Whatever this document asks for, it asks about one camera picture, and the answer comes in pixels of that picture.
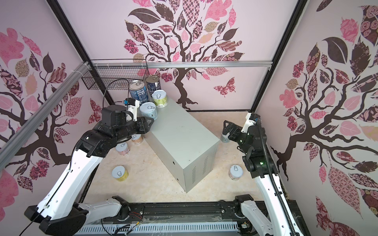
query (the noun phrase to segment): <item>tree mural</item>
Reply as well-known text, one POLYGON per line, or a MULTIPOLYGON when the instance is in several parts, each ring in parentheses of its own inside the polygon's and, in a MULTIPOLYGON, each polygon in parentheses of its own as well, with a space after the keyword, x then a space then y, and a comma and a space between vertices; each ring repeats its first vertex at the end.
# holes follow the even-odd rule
POLYGON ((316 44, 306 64, 299 61, 294 65, 294 78, 286 83, 287 89, 279 96, 288 108, 283 115, 288 118, 287 127, 291 131, 288 146, 284 152, 271 148, 278 157, 277 167, 282 166, 288 178, 287 161, 297 144, 304 143, 303 152, 308 151, 310 162, 319 157, 322 183, 328 172, 328 181, 335 193, 359 214, 358 192, 361 192, 366 205, 378 217, 377 191, 365 189, 378 188, 376 181, 366 175, 376 171, 378 163, 348 153, 361 150, 364 155, 378 155, 376 148, 362 143, 366 139, 378 141, 378 126, 372 124, 378 121, 378 106, 365 107, 378 99, 378 67, 375 67, 378 52, 371 60, 369 50, 369 47, 374 51, 378 49, 378 7, 360 8, 363 10, 360 33, 355 20, 342 19, 345 41, 338 37, 326 38, 323 41, 328 45, 327 53, 321 53, 316 44), (348 53, 348 44, 354 44, 351 53, 348 53), (329 165, 324 161, 327 156, 329 165))
MULTIPOLYGON (((154 6, 149 0, 133 0, 145 8, 134 9, 129 16, 133 15, 143 23, 135 24, 126 22, 127 30, 134 39, 127 39, 124 48, 134 55, 134 61, 138 62, 146 56, 150 62, 197 62, 197 61, 238 61, 244 53, 234 52, 236 47, 241 45, 242 41, 231 41, 237 28, 232 29, 236 21, 236 12, 233 8, 227 12, 231 6, 231 0, 182 0, 183 10, 178 11, 180 0, 158 0, 154 6), (204 9, 208 5, 205 18, 198 19, 202 7, 200 1, 204 2, 204 9), (157 14, 147 7, 154 8, 157 14), (206 19, 213 19, 204 27, 202 22, 206 19), (151 24, 159 22, 161 26, 151 29, 151 24), (137 53, 139 49, 145 49, 147 54, 137 53)), ((209 80, 209 76, 218 76, 228 70, 222 68, 206 68, 200 71, 197 68, 167 68, 152 70, 150 74, 155 73, 165 82, 174 81, 181 97, 177 103, 182 107, 190 110, 186 104, 198 104, 188 98, 187 91, 184 88, 182 80, 187 78, 197 79, 201 75, 204 79, 209 80)), ((232 84, 227 86, 216 86, 214 89, 220 91, 220 94, 226 95, 235 90, 234 78, 232 84)))
MULTIPOLYGON (((17 41, 16 30, 8 28, 7 33, 8 35, 0 33, 0 57, 6 66, 9 60, 22 58, 21 52, 24 49, 24 44, 17 41)), ((10 130, 8 137, 0 135, 4 142, 8 142, 30 115, 47 100, 49 89, 56 91, 53 84, 62 83, 67 77, 64 63, 54 69, 48 53, 42 57, 40 48, 31 39, 23 36, 23 40, 30 49, 30 56, 16 63, 15 72, 18 77, 0 65, 0 76, 5 84, 0 92, 0 113, 8 117, 0 119, 0 132, 8 133, 10 130)), ((74 125, 79 121, 74 118, 81 108, 82 97, 75 97, 78 90, 77 82, 35 131, 37 139, 17 152, 15 158, 20 156, 18 159, 21 160, 6 165, 18 165, 13 176, 17 176, 17 183, 22 188, 33 191, 33 180, 46 176, 51 160, 55 165, 68 164, 71 160, 70 155, 58 153, 56 144, 64 143, 62 137, 69 135, 63 126, 74 125)))

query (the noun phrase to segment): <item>light blue can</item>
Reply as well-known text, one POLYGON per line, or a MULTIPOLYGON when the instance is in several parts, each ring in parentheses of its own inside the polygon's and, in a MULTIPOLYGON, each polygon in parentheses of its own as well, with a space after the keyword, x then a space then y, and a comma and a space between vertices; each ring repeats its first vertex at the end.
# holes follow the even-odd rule
POLYGON ((153 118, 156 120, 158 118, 158 112, 156 110, 156 105, 153 102, 146 102, 143 103, 140 106, 140 110, 142 113, 142 116, 148 117, 148 118, 153 118))

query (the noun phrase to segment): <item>can lid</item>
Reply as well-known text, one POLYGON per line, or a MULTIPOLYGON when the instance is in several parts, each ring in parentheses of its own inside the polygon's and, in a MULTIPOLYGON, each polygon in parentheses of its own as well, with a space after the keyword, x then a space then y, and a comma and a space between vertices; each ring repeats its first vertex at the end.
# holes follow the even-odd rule
POLYGON ((144 87, 144 82, 142 80, 134 80, 130 83, 130 90, 139 90, 144 87))
POLYGON ((119 143, 117 144, 116 146, 116 150, 117 151, 125 151, 127 149, 127 143, 124 142, 124 143, 119 143))
POLYGON ((146 79, 147 83, 155 83, 155 82, 158 82, 158 81, 159 81, 159 76, 157 76, 157 75, 149 76, 146 79))
POLYGON ((162 98, 165 98, 167 95, 167 93, 164 91, 164 90, 156 90, 153 94, 152 94, 152 98, 155 98, 155 99, 162 99, 162 98))
POLYGON ((119 165, 115 167, 112 171, 113 178, 119 179, 125 174, 125 167, 119 165))
POLYGON ((137 140, 141 137, 142 135, 141 134, 134 134, 133 136, 131 136, 131 140, 137 140))
POLYGON ((156 109, 156 105, 153 102, 145 102, 140 106, 140 110, 143 113, 149 113, 156 109))
POLYGON ((239 165, 233 165, 230 168, 230 173, 235 178, 240 178, 243 175, 243 169, 239 165))

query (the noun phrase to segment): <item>can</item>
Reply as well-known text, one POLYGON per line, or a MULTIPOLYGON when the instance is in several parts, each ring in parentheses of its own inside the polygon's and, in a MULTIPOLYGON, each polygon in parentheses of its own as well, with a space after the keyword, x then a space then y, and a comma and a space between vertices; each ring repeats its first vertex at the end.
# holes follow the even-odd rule
POLYGON ((130 83, 130 95, 135 100, 140 101, 141 104, 148 102, 147 88, 143 81, 134 80, 130 83))
POLYGON ((228 176, 232 180, 238 180, 243 175, 243 169, 239 165, 232 165, 228 171, 228 176))
POLYGON ((130 148, 126 142, 117 144, 116 150, 122 156, 126 156, 130 152, 130 148))
POLYGON ((121 182, 127 179, 127 177, 129 176, 129 172, 125 169, 125 167, 119 165, 113 169, 112 176, 117 181, 121 182))
POLYGON ((146 79, 148 91, 150 91, 150 94, 152 95, 156 90, 160 90, 160 79, 159 76, 153 75, 149 76, 146 79))
POLYGON ((131 136, 131 141, 135 144, 141 144, 143 142, 143 137, 141 134, 134 134, 131 136))
POLYGON ((168 103, 167 101, 167 93, 164 90, 156 90, 152 94, 153 102, 155 102, 156 106, 161 108, 165 107, 168 103))
POLYGON ((153 102, 146 102, 140 106, 142 116, 153 118, 156 120, 158 118, 158 111, 156 110, 156 105, 153 102))

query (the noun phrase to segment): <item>wire basket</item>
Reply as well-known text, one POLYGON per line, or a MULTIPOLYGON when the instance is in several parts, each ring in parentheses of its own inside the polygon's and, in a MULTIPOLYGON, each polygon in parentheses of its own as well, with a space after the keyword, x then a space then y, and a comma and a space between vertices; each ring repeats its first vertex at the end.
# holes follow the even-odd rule
MULTIPOLYGON (((129 83, 134 80, 142 80, 146 82, 146 78, 150 75, 146 65, 141 66, 93 66, 99 77, 94 77, 92 71, 88 70, 82 80, 87 87, 87 89, 100 89, 98 82, 102 82, 105 88, 116 79, 127 79, 129 83)), ((129 85, 126 81, 120 80, 112 83, 108 90, 128 90, 129 85)))

